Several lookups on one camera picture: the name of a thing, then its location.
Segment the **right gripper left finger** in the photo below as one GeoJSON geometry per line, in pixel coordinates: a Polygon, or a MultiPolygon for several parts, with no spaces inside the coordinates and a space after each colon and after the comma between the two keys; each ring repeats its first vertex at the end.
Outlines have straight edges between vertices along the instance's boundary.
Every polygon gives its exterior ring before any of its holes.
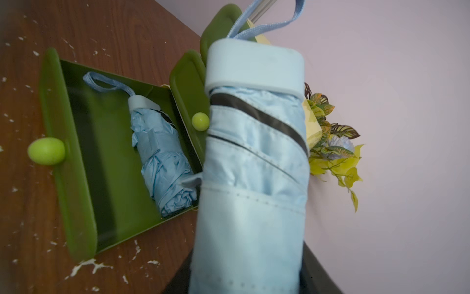
{"type": "Polygon", "coordinates": [[[188,294],[191,276],[193,250],[190,251],[182,265],[177,270],[171,281],[161,291],[161,294],[188,294]]]}

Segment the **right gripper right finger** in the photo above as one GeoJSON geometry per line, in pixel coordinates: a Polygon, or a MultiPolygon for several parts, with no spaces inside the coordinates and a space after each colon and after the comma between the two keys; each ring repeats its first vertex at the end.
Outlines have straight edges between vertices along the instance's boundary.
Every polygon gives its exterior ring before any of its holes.
{"type": "Polygon", "coordinates": [[[300,294],[343,294],[306,243],[303,245],[300,294]]]}

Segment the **light blue umbrella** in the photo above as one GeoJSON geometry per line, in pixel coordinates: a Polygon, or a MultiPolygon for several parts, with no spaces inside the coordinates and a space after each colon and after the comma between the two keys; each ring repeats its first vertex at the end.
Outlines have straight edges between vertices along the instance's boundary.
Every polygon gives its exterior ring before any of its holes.
{"type": "Polygon", "coordinates": [[[175,124],[160,105],[97,72],[87,72],[83,80],[101,93],[128,94],[132,146],[138,151],[143,164],[141,174],[161,216],[166,218],[190,208],[197,200],[197,191],[182,182],[193,176],[193,170],[182,150],[175,124]]]}
{"type": "Polygon", "coordinates": [[[304,59],[253,41],[288,22],[243,25],[208,49],[209,129],[188,291],[296,294],[310,167],[304,59]]]}

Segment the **dark green bottom drawer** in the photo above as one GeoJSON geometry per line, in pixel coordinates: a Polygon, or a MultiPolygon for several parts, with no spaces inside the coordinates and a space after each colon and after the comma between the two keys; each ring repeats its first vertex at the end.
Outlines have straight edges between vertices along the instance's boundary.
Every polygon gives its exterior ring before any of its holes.
{"type": "MultiPolygon", "coordinates": [[[[89,67],[61,59],[50,48],[42,58],[38,89],[46,135],[65,147],[53,174],[67,248],[77,262],[165,222],[132,146],[127,94],[93,90],[83,81],[87,72],[89,67]]],[[[170,86],[116,79],[160,105],[175,124],[193,171],[200,172],[170,86]]]]}

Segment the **dark green drawer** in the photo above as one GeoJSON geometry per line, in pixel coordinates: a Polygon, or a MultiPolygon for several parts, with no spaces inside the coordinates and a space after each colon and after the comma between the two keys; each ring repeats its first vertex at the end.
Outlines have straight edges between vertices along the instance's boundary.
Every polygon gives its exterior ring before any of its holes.
{"type": "Polygon", "coordinates": [[[209,114],[209,99],[204,92],[206,67],[195,50],[186,51],[170,73],[170,88],[184,124],[192,161],[204,164],[206,131],[197,131],[192,118],[197,113],[209,114]]]}
{"type": "MultiPolygon", "coordinates": [[[[53,174],[67,248],[77,262],[165,222],[132,146],[127,94],[93,90],[83,81],[87,72],[89,67],[61,59],[50,48],[42,58],[38,89],[46,135],[65,147],[53,174]]],[[[116,79],[160,105],[175,124],[193,171],[200,172],[170,86],[116,79]]]]}
{"type": "Polygon", "coordinates": [[[204,64],[207,61],[209,47],[215,41],[226,38],[230,29],[241,15],[240,7],[235,4],[227,4],[216,13],[201,35],[200,54],[204,64]]]}

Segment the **dark green top drawer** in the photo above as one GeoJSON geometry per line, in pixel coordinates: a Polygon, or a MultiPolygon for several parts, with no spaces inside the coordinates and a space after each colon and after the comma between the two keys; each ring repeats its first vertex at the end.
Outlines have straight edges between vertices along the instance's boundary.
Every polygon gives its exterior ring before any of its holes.
{"type": "Polygon", "coordinates": [[[204,64],[207,61],[209,47],[215,41],[226,38],[230,29],[241,15],[240,7],[235,4],[227,4],[216,13],[201,35],[200,54],[204,64]]]}

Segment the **yellow-green drawer cabinet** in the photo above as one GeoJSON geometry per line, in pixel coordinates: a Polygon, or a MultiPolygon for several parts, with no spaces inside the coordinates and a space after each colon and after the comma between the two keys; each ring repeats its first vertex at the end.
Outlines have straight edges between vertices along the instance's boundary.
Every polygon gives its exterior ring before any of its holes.
{"type": "Polygon", "coordinates": [[[321,140],[322,129],[319,125],[316,116],[314,115],[311,106],[308,103],[308,95],[311,94],[311,90],[307,83],[304,83],[304,100],[302,101],[302,109],[305,115],[305,128],[307,132],[307,144],[308,149],[311,150],[321,140]]]}

